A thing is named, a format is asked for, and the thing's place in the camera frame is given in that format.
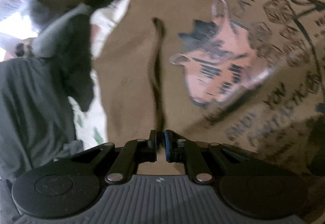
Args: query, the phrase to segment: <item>black circular pad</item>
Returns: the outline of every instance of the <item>black circular pad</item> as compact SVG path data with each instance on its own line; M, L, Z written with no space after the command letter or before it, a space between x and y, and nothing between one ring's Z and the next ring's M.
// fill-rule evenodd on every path
M305 206L308 190L296 175L224 176L222 198L235 210L256 219L280 219Z
M36 181L35 189L44 196L60 196L72 188L74 182L64 175L47 175Z
M61 160L20 176L12 188L12 197L20 212L53 219L87 208L99 192L99 180L89 164Z

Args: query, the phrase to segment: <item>cartoon face print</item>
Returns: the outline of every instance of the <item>cartoon face print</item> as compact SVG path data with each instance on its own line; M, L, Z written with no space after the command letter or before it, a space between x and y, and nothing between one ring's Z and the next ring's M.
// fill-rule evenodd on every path
M287 24L295 14L287 0L269 0L263 9L269 21L276 24Z
M268 61L268 67L277 65L277 62L284 56L283 52L272 45L272 31L264 22L256 22L250 25L248 41L251 48L257 51L259 58L265 58Z
M247 70L255 63L258 40L249 43L248 28L231 21L225 0L223 15L214 15L211 22L194 21L192 33L180 33L185 51L175 54L170 61L184 66L185 80L191 99L199 106L212 101L225 102L240 86L248 83ZM268 34L261 36L268 40Z
M311 53L300 32L294 27L286 26L279 33L288 40L282 48L288 65L290 67L299 67L308 64Z

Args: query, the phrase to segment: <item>black sleeve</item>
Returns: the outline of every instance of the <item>black sleeve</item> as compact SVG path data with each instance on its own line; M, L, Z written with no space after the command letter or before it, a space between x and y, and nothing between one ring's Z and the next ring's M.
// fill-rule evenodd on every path
M70 31L69 44L56 56L62 70L66 91L73 97L83 112L89 109L93 100L91 72L90 22L89 16L79 14L67 25Z
M13 224L20 214L11 196L12 183L0 180L0 223Z

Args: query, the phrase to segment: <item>dark gray sleeve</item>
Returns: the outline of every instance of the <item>dark gray sleeve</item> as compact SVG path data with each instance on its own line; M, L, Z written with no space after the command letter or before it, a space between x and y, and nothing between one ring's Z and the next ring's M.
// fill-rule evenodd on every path
M89 109L94 98L91 72L89 16L79 14L69 20L68 45L56 56L65 78L67 94L73 97L83 112Z
M0 223L13 224L20 214L11 196L12 183L0 180Z
M80 14L87 15L88 19L80 22L89 24L93 11L90 6L79 4L76 8L57 18L37 38L33 39L31 44L33 54L37 57L52 58L66 51L78 30L75 24L78 19L75 17Z
M9 52L11 55L15 54L17 44L22 42L23 40L19 38L15 38L13 36L0 32L0 47Z

